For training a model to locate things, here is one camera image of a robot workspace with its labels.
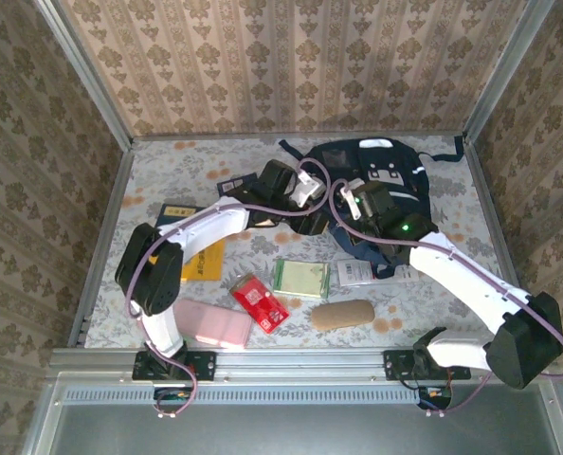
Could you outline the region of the navy blue backpack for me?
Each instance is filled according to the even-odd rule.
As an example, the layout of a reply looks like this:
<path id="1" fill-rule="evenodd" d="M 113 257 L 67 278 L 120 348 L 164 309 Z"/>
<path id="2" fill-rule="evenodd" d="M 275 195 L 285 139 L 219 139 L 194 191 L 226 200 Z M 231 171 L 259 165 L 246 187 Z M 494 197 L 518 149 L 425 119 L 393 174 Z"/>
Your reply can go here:
<path id="1" fill-rule="evenodd" d="M 345 179 L 356 187 L 382 182 L 400 208 L 420 212 L 431 220 L 429 179 L 420 159 L 422 155 L 390 138 L 327 142 L 313 147 L 307 154 L 326 168 L 332 181 Z M 350 226 L 353 221 L 350 210 L 338 196 L 335 207 L 340 218 Z M 328 228 L 336 242 L 356 259 L 376 267 L 409 263 L 406 246 L 385 246 L 355 237 L 338 224 L 329 206 L 323 208 L 323 213 L 329 218 Z"/>

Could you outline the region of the thick dark blue barcode book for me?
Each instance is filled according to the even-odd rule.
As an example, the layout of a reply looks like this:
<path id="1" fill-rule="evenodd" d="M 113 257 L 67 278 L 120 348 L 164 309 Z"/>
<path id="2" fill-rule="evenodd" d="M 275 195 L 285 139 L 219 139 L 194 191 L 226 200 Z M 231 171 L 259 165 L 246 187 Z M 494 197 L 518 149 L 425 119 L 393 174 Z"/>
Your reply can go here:
<path id="1" fill-rule="evenodd" d="M 244 183 L 253 182 L 257 179 L 256 173 L 249 173 L 246 175 L 233 177 L 228 180 L 218 182 L 216 188 L 220 196 L 226 195 L 230 191 L 242 186 Z"/>

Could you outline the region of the white red-striped packet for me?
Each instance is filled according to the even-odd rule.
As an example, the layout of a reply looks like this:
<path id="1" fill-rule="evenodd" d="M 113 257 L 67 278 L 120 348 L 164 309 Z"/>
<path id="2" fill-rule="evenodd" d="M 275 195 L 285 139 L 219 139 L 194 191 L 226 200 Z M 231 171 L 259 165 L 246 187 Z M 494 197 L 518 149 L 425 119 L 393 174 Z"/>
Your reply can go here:
<path id="1" fill-rule="evenodd" d="M 418 282 L 420 273 L 408 265 L 374 266 L 367 261 L 338 261 L 337 275 L 341 287 Z"/>

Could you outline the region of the green notepad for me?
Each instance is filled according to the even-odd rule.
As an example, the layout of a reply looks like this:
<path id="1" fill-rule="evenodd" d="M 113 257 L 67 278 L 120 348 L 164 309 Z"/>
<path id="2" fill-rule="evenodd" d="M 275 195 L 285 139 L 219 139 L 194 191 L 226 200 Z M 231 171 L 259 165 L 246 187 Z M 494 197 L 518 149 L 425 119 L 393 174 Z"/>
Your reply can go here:
<path id="1" fill-rule="evenodd" d="M 327 299 L 330 266 L 278 259 L 275 265 L 273 290 L 278 293 L 314 299 Z"/>

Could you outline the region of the brown felt pencil case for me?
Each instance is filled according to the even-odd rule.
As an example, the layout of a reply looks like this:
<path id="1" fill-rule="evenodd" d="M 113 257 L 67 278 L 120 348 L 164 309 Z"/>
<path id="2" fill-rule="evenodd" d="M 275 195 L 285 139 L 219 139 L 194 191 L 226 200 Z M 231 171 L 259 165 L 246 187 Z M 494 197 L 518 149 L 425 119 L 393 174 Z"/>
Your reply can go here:
<path id="1" fill-rule="evenodd" d="M 323 332 L 367 324 L 374 317 L 374 308 L 368 300 L 345 300 L 315 307 L 311 322 L 316 330 Z"/>

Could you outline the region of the yellow book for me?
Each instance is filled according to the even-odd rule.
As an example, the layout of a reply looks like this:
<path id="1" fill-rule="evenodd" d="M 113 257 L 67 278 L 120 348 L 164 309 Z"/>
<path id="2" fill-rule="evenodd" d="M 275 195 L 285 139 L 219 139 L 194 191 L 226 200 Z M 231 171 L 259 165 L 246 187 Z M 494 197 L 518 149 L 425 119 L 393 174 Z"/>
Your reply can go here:
<path id="1" fill-rule="evenodd" d="M 182 267 L 181 282 L 219 281 L 222 277 L 226 241 L 199 251 Z"/>

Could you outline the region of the red packet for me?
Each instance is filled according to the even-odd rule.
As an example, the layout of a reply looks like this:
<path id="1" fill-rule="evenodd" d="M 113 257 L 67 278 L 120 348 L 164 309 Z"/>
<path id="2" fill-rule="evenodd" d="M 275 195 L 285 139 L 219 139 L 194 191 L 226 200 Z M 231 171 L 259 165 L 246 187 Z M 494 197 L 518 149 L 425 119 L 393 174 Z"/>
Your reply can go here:
<path id="1" fill-rule="evenodd" d="M 268 335 L 290 317 L 285 306 L 253 274 L 243 275 L 231 286 L 229 292 Z"/>

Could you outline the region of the pink pencil case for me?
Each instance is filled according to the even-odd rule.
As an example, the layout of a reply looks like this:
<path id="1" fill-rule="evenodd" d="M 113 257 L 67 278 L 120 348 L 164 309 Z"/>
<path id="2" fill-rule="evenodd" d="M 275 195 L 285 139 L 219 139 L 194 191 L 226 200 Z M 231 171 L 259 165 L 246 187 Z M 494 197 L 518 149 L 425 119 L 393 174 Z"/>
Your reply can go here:
<path id="1" fill-rule="evenodd" d="M 173 316 L 183 337 L 224 349 L 242 350 L 252 328 L 247 313 L 194 300 L 177 301 Z"/>

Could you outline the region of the grey metal tray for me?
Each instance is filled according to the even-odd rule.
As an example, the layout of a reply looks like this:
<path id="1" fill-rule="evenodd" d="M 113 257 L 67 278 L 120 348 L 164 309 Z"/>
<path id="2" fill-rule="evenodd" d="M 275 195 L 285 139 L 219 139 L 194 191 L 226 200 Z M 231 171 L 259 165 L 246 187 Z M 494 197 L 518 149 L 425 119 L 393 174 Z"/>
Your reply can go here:
<path id="1" fill-rule="evenodd" d="M 160 418 L 153 405 L 65 405 L 73 386 L 48 387 L 21 455 L 563 455 L 563 390 L 454 387 L 463 407 L 437 415 L 415 405 L 198 405 Z"/>

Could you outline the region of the aluminium back rail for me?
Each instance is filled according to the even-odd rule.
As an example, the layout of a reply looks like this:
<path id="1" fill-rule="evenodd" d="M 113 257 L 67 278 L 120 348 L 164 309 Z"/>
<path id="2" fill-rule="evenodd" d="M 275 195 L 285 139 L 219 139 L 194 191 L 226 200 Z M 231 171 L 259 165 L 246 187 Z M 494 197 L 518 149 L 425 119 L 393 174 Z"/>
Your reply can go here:
<path id="1" fill-rule="evenodd" d="M 294 133 L 230 133 L 230 134 L 187 134 L 135 136 L 132 142 L 182 141 L 182 140 L 224 140 L 224 139 L 295 139 L 295 138 L 358 138 L 358 137 L 456 137 L 464 132 L 453 130 L 433 131 L 343 131 L 343 132 L 294 132 Z"/>

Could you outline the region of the aluminium right side rail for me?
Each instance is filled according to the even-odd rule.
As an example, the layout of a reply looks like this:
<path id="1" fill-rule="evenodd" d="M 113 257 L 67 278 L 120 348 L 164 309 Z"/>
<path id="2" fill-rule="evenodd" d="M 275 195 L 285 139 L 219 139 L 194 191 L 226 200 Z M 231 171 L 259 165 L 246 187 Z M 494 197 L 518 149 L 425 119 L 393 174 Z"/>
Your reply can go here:
<path id="1" fill-rule="evenodd" d="M 488 226 L 491 243 L 495 249 L 501 276 L 510 284 L 519 285 L 518 274 L 514 268 L 513 261 L 506 244 L 503 231 L 496 212 L 494 201 L 485 180 L 484 172 L 479 161 L 475 147 L 463 140 L 463 149 L 468 163 L 477 194 L 481 202 L 483 216 Z"/>

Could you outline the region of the aluminium front frame rail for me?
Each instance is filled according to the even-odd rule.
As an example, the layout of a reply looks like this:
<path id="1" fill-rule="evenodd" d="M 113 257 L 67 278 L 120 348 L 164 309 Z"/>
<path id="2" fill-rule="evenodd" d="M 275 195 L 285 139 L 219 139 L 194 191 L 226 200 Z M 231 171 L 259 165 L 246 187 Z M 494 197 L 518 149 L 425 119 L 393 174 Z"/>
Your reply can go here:
<path id="1" fill-rule="evenodd" d="M 381 383 L 387 360 L 382 348 L 248 349 L 218 351 L 215 384 Z M 111 373 L 123 381 L 132 375 L 136 349 L 57 349 L 54 373 Z"/>

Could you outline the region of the aluminium corner post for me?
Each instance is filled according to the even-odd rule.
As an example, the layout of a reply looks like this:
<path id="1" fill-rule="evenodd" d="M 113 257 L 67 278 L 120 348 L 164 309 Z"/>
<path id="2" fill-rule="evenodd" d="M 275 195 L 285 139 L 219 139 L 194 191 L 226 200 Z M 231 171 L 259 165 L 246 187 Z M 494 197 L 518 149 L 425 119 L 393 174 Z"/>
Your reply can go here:
<path id="1" fill-rule="evenodd" d="M 67 18 L 61 0 L 34 0 L 38 10 L 61 46 L 65 57 L 79 76 L 91 100 L 99 110 L 110 133 L 124 153 L 132 148 L 132 135 L 129 133 L 108 95 L 105 84 L 97 68 L 91 62 L 85 46 L 70 20 Z"/>
<path id="2" fill-rule="evenodd" d="M 526 51 L 553 7 L 554 0 L 527 0 L 509 40 L 499 56 L 498 64 L 484 86 L 469 116 L 463 136 L 474 143 L 499 99 L 517 71 Z"/>

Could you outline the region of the aluminium left side rail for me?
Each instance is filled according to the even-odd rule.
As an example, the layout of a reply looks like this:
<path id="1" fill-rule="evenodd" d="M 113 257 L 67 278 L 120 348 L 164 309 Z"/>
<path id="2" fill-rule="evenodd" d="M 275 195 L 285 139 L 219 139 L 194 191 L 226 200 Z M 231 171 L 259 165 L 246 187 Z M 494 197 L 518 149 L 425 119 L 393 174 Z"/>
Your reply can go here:
<path id="1" fill-rule="evenodd" d="M 122 200 L 126 191 L 134 161 L 134 153 L 129 150 L 119 163 L 118 173 L 104 213 L 95 251 L 85 278 L 76 316 L 66 343 L 67 348 L 82 347 L 89 328 L 100 289 L 100 283 L 114 237 Z"/>

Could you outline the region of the aluminium left corner post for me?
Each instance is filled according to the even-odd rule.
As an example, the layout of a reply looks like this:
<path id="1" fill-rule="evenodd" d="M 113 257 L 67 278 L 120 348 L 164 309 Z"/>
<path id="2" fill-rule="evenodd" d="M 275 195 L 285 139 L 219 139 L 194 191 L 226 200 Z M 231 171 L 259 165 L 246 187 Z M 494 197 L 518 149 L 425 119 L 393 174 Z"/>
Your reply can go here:
<path id="1" fill-rule="evenodd" d="M 124 153 L 132 148 L 132 135 L 129 133 L 108 95 L 105 84 L 97 68 L 91 62 L 85 46 L 70 20 L 67 18 L 61 0 L 34 0 L 38 10 L 61 46 L 65 57 L 79 76 L 91 100 L 99 110 L 110 133 Z"/>

